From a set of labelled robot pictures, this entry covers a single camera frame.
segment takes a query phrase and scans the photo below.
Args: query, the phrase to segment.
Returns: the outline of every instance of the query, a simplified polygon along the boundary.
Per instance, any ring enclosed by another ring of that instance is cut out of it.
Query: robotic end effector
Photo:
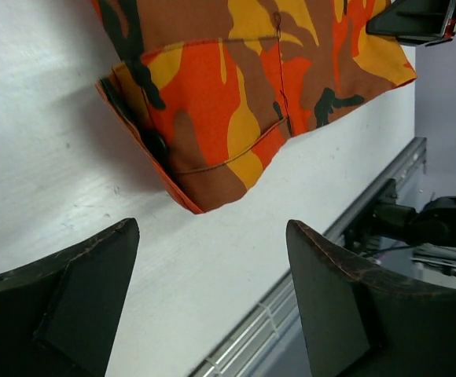
[[[434,46],[456,35],[456,0],[395,0],[366,25],[371,35],[409,46]]]

